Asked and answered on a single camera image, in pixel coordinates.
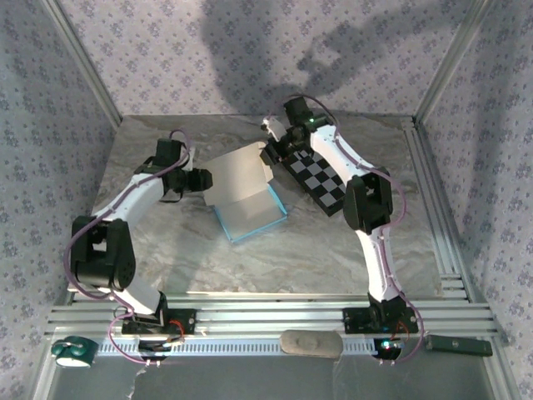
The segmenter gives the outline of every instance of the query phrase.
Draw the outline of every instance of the wire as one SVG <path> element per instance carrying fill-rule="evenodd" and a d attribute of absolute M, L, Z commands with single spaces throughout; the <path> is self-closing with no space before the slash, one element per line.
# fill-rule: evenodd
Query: wire
<path fill-rule="evenodd" d="M 133 317 L 133 311 L 130 311 L 126 314 L 122 314 L 122 315 L 119 315 L 118 317 L 115 317 L 111 323 L 109 324 L 109 328 L 107 329 L 107 337 L 109 338 L 109 341 L 111 342 L 111 344 L 113 345 L 113 347 L 119 352 L 121 353 L 121 355 L 123 355 L 127 360 L 131 361 L 132 363 L 137 363 L 137 364 L 146 364 L 147 362 L 146 361 L 143 361 L 143 360 L 139 360 L 137 358 L 134 358 L 132 356 L 130 356 L 129 354 L 127 354 L 126 352 L 124 352 L 118 345 L 117 343 L 115 342 L 115 339 L 113 339 L 113 335 L 112 335 L 112 330 L 113 330 L 113 327 L 115 325 L 115 323 L 117 323 L 118 321 L 121 321 L 125 318 L 130 318 L 130 317 Z"/>
<path fill-rule="evenodd" d="M 400 327 L 402 327 L 403 330 L 407 333 L 407 340 L 409 340 L 409 329 L 407 328 L 407 325 L 405 325 L 402 321 L 398 321 L 398 323 L 396 324 L 396 330 L 389 340 L 393 340 L 396 337 L 398 331 L 400 330 Z"/>
<path fill-rule="evenodd" d="M 189 156 L 189 154 L 187 154 L 187 159 L 179 167 L 185 167 L 189 163 L 190 160 L 191 160 L 191 157 Z"/>
<path fill-rule="evenodd" d="M 181 129 L 176 129 L 174 131 L 172 131 L 170 133 L 170 138 L 172 137 L 173 133 L 175 132 L 180 132 L 183 134 L 183 136 L 185 137 L 185 153 L 180 157 L 180 159 L 178 161 L 176 161 L 175 163 L 173 163 L 170 167 L 167 167 L 165 169 L 162 169 L 161 171 L 157 172 L 157 173 L 154 173 L 153 175 L 149 176 L 149 177 L 145 177 L 144 179 L 140 180 L 136 185 L 131 185 L 130 187 L 128 187 L 124 193 L 121 195 L 121 197 L 116 200 L 116 202 L 106 211 L 104 212 L 102 215 L 100 215 L 99 217 L 93 219 L 90 223 L 88 223 L 86 226 L 82 227 L 79 231 L 77 231 L 70 239 L 70 241 L 68 242 L 66 248 L 65 248 L 65 252 L 63 253 L 63 258 L 62 258 L 62 261 L 63 261 L 63 269 L 65 270 L 65 274 L 67 275 L 67 279 L 68 281 L 83 295 L 83 296 L 86 296 L 88 298 L 91 298 L 93 300 L 103 300 L 105 298 L 109 298 L 109 296 L 111 295 L 111 293 L 106 293 L 106 294 L 103 294 L 103 295 L 95 295 L 93 293 L 90 293 L 89 291 L 85 290 L 78 282 L 77 282 L 77 279 L 74 277 L 74 275 L 72 274 L 71 270 L 70 270 L 70 253 L 72 251 L 72 247 L 74 246 L 74 244 L 76 243 L 76 241 L 81 237 L 83 236 L 85 233 L 89 232 L 91 229 L 93 229 L 94 227 L 96 227 L 101 221 L 103 221 L 104 219 L 108 218 L 110 215 L 112 215 L 115 210 L 122 204 L 122 202 L 124 202 L 124 200 L 129 196 L 129 194 L 135 190 L 136 188 L 140 187 L 141 185 L 143 185 L 144 183 L 146 182 L 150 182 L 151 180 L 153 179 L 158 179 L 160 177 L 162 177 L 163 175 L 165 175 L 166 173 L 169 173 L 171 170 L 175 169 L 175 168 L 178 168 L 181 166 L 181 164 L 183 163 L 183 161 L 189 157 L 189 154 L 191 152 L 191 147 L 192 147 L 192 141 L 191 141 L 191 138 L 190 136 L 183 130 Z"/>
<path fill-rule="evenodd" d="M 183 324 L 179 322 L 177 319 L 171 319 L 169 321 L 172 325 L 177 325 L 177 327 L 180 329 L 181 338 L 185 336 L 185 329 L 183 329 Z"/>
<path fill-rule="evenodd" d="M 115 307 L 115 309 L 113 310 L 113 318 L 117 317 L 117 311 L 118 311 L 119 308 L 124 308 L 124 306 L 123 305 L 118 305 L 118 306 Z"/>
<path fill-rule="evenodd" d="M 400 183 L 397 182 L 392 177 L 388 176 L 386 173 L 383 173 L 382 171 L 378 171 L 377 169 L 375 169 L 373 167 L 368 167 L 367 165 L 365 165 L 365 164 L 363 164 L 361 162 L 358 162 L 342 146 L 341 141 L 340 141 L 340 136 L 341 136 L 340 126 L 341 126 L 341 124 L 336 119 L 336 117 L 333 115 L 333 113 L 320 100 L 318 100 L 317 98 L 315 98 L 313 96 L 309 96 L 309 95 L 302 94 L 302 93 L 294 93 L 294 94 L 286 97 L 286 100 L 291 99 L 291 98 L 298 98 L 298 97 L 304 97 L 304 98 L 308 98 L 308 99 L 312 100 L 313 102 L 315 102 L 316 104 L 321 106 L 322 109 L 326 112 L 326 114 L 328 114 L 328 116 L 331 118 L 331 120 L 333 121 L 333 123 L 335 125 L 335 133 L 333 135 L 334 136 L 334 142 L 335 142 L 337 148 L 339 149 L 339 151 L 346 158 L 348 158 L 352 163 L 356 164 L 356 166 L 358 168 L 361 168 L 361 169 L 363 169 L 365 171 L 368 171 L 370 173 L 375 173 L 375 175 L 377 175 L 377 176 L 379 176 L 381 178 L 384 178 L 400 194 L 400 197 L 401 197 L 401 212 L 400 212 L 400 215 L 395 221 L 391 221 L 388 224 L 383 225 L 383 226 L 380 227 L 380 231 L 379 231 L 380 237 L 383 237 L 384 229 L 393 228 L 393 227 L 397 226 L 399 223 L 401 223 L 401 221 L 403 220 L 403 218 L 407 214 L 407 198 L 406 198 L 406 194 L 404 193 L 403 189 L 401 188 Z M 402 290 L 400 290 L 400 288 L 396 284 L 396 280 L 392 278 L 393 275 L 392 275 L 392 271 L 391 271 L 391 268 L 389 266 L 389 263 L 388 263 L 388 261 L 386 259 L 385 241 L 383 239 L 380 239 L 380 241 L 379 241 L 379 251 L 380 251 L 381 259 L 383 260 L 383 267 L 385 268 L 386 279 L 396 289 L 396 291 L 398 292 L 398 296 L 406 303 L 406 305 L 408 307 L 410 307 L 413 310 L 413 312 L 416 315 L 416 319 L 418 320 L 418 322 L 420 324 L 420 336 L 418 338 L 418 342 L 415 345 L 415 348 L 413 350 L 411 350 L 411 352 L 409 354 L 407 354 L 405 357 L 402 357 L 399 360 L 395 360 L 395 362 L 394 362 L 394 363 L 403 363 L 403 362 L 411 359 L 416 354 L 418 349 L 421 347 L 422 342 L 424 340 L 424 331 L 425 331 L 425 329 L 424 329 L 424 321 L 422 319 L 422 315 L 420 314 L 420 311 L 418 310 L 418 308 L 416 308 L 413 305 L 413 303 L 406 297 L 406 295 L 402 292 Z"/>

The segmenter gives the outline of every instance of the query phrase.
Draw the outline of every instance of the floral wallpaper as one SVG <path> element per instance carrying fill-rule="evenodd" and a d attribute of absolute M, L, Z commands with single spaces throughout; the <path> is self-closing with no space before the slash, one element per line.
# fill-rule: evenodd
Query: floral wallpaper
<path fill-rule="evenodd" d="M 122 114 L 414 114 L 470 2 L 62 0 Z"/>
<path fill-rule="evenodd" d="M 61 251 L 113 132 L 38 0 L 0 7 L 0 399 L 27 398 Z"/>
<path fill-rule="evenodd" d="M 533 3 L 495 3 L 426 130 L 466 263 L 533 399 Z"/>

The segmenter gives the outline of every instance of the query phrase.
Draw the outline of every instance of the marble surface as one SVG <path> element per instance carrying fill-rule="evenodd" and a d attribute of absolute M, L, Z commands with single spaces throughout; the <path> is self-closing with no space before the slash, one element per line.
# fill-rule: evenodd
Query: marble surface
<path fill-rule="evenodd" d="M 408 215 L 391 232 L 398 278 L 406 293 L 433 296 L 441 283 L 426 211 L 406 142 L 394 118 L 339 114 L 343 137 L 369 162 L 385 166 L 406 191 Z M 153 155 L 157 139 L 184 128 L 196 147 L 195 165 L 235 150 L 265 134 L 260 117 L 125 117 L 97 197 L 95 210 L 127 184 L 132 171 Z M 168 293 L 185 291 L 255 293 L 367 292 L 361 244 L 342 212 L 328 217 L 282 166 L 271 181 L 288 219 L 231 244 L 200 193 L 178 204 L 157 203 L 132 232 L 137 273 Z M 395 217 L 400 198 L 394 195 Z"/>

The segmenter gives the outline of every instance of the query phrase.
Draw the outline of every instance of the gray floor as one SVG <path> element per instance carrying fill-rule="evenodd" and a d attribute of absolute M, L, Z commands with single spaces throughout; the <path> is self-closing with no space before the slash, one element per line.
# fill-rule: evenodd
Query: gray floor
<path fill-rule="evenodd" d="M 406 190 L 409 213 L 391 234 L 398 277 L 409 294 L 440 293 L 431 231 L 409 152 L 395 118 L 339 115 L 342 135 L 368 161 L 386 167 Z M 258 117 L 126 117 L 116 136 L 95 210 L 153 155 L 157 138 L 185 128 L 197 146 L 199 166 L 214 157 L 265 140 Z M 179 204 L 153 206 L 134 230 L 139 273 L 167 292 L 367 292 L 361 245 L 339 212 L 327 217 L 281 166 L 272 186 L 289 218 L 243 242 L 230 244 L 215 213 L 192 194 Z M 395 195 L 396 212 L 400 199 Z"/>
<path fill-rule="evenodd" d="M 410 362 L 381 366 L 370 356 L 175 357 L 143 367 L 122 357 L 91 369 L 58 369 L 50 400 L 492 400 L 479 357 L 420 350 Z"/>

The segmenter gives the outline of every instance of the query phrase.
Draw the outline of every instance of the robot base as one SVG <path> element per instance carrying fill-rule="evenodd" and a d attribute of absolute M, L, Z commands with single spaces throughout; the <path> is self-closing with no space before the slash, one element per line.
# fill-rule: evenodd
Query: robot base
<path fill-rule="evenodd" d="M 398 329 L 398 323 L 404 323 L 409 333 L 418 333 L 416 315 L 410 308 L 406 308 L 399 317 L 379 323 L 372 316 L 370 307 L 344 308 L 342 310 L 342 320 L 344 321 L 344 332 L 346 334 L 393 334 Z"/>
<path fill-rule="evenodd" d="M 122 324 L 122 335 L 192 335 L 197 321 L 195 309 L 168 309 L 165 313 L 165 323 L 153 323 L 136 315 L 134 318 L 125 318 Z"/>

